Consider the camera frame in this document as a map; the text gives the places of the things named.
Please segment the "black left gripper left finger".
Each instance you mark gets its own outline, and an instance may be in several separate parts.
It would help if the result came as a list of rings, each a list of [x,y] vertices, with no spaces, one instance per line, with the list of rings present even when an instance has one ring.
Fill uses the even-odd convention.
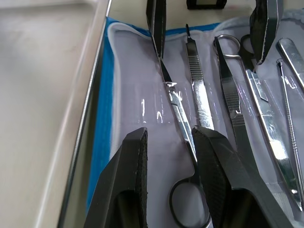
[[[101,172],[85,228],[146,228],[147,140],[145,127],[126,135]]]

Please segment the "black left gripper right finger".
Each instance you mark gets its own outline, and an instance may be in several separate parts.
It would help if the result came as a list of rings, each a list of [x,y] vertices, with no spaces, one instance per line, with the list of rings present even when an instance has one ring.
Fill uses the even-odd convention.
[[[243,158],[221,133],[194,126],[199,174],[215,228],[291,228],[254,159]]]

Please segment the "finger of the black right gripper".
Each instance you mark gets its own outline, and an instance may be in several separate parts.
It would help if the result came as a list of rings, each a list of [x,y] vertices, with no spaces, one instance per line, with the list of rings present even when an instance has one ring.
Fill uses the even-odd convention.
[[[250,42],[256,63],[264,63],[276,38],[284,12],[282,0],[256,0],[256,7],[250,16]]]
[[[163,58],[166,31],[166,1],[147,0],[146,17],[154,49]]]

